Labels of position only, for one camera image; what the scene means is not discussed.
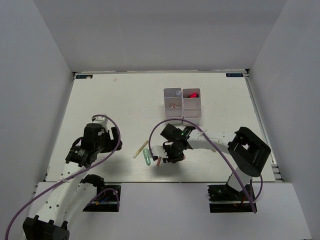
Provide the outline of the orange thin highlighter pen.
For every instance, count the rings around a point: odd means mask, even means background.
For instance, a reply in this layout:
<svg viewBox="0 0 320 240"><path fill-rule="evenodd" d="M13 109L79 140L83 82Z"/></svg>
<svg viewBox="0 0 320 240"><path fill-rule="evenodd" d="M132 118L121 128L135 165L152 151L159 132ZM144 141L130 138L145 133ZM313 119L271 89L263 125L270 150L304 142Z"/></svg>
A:
<svg viewBox="0 0 320 240"><path fill-rule="evenodd" d="M158 158L158 160L157 160L157 163L156 163L156 166L157 166L157 167L159 167L159 166L160 166L160 164L161 164L161 160L162 160L162 159L159 157L159 158Z"/></svg>

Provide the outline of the green translucent correction tape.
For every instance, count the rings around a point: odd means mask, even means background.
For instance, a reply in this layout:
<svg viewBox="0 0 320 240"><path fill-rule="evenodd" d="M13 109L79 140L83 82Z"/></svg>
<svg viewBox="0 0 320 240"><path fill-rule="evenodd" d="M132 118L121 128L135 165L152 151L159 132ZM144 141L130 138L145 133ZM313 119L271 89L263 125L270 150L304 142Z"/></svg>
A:
<svg viewBox="0 0 320 240"><path fill-rule="evenodd" d="M144 148L143 149L143 156L144 156L144 160L147 166L151 165L151 155L150 155L150 151L148 148Z"/></svg>

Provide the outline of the yellow thin highlighter pen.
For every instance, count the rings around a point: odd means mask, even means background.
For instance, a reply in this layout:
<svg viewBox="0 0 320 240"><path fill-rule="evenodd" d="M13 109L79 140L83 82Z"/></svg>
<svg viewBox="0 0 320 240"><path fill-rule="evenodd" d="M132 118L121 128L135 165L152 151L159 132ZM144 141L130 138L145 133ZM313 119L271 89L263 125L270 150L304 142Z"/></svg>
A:
<svg viewBox="0 0 320 240"><path fill-rule="evenodd" d="M149 140L147 139L142 146L137 150L137 152L133 155L133 158L136 159L138 157L138 155L143 151L143 149L147 146L147 144L149 143Z"/></svg>

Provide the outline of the pink black highlighter marker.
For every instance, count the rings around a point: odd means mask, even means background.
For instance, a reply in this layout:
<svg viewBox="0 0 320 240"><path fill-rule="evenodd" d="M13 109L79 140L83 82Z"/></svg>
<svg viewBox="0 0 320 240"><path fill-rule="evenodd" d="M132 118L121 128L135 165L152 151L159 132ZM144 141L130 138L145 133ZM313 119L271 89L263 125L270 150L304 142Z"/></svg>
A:
<svg viewBox="0 0 320 240"><path fill-rule="evenodd" d="M192 93L189 98L198 98L199 95L197 93Z"/></svg>

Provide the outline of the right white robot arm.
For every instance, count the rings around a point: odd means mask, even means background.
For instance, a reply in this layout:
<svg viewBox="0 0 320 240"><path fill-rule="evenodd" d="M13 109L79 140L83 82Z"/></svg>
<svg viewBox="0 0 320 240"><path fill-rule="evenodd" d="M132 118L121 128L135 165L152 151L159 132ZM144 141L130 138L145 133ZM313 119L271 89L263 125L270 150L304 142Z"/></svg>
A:
<svg viewBox="0 0 320 240"><path fill-rule="evenodd" d="M219 133L209 136L194 126L183 130L167 124L160 133L166 139L162 145L166 153L165 163L176 163L185 159L186 150L216 150L228 154L236 164L226 184L216 191L220 199L234 201L244 193L244 187L261 176L271 154L271 148L247 127L234 133Z"/></svg>

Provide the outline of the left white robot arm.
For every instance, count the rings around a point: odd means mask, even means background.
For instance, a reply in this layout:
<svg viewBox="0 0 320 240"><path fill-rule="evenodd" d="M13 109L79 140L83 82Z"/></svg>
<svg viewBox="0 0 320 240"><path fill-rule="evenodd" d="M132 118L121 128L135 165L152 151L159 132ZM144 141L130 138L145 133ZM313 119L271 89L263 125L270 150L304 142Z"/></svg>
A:
<svg viewBox="0 0 320 240"><path fill-rule="evenodd" d="M83 135L74 141L66 158L58 186L53 187L44 205L34 217L23 222L25 240L67 240L72 222L92 199L105 196L104 178L90 174L99 154L122 148L117 127L97 117L88 123Z"/></svg>

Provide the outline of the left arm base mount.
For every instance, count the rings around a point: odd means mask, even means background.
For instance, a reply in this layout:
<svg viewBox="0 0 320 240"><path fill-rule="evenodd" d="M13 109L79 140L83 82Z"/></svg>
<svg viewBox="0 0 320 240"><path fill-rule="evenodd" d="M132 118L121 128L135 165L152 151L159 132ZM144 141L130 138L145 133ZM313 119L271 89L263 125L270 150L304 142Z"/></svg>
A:
<svg viewBox="0 0 320 240"><path fill-rule="evenodd" d="M117 213L120 210L121 199L120 184L105 184L97 188L96 194L99 196L90 204L88 204L84 212L96 213Z"/></svg>

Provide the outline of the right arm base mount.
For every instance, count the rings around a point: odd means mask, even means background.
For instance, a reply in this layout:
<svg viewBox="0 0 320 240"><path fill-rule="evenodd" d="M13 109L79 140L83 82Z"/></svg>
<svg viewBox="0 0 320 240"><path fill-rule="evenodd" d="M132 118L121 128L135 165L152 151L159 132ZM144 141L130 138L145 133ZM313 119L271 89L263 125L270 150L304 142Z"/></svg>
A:
<svg viewBox="0 0 320 240"><path fill-rule="evenodd" d="M243 190L236 191L226 184L211 184L207 186L209 211L220 213L252 213L253 209Z"/></svg>

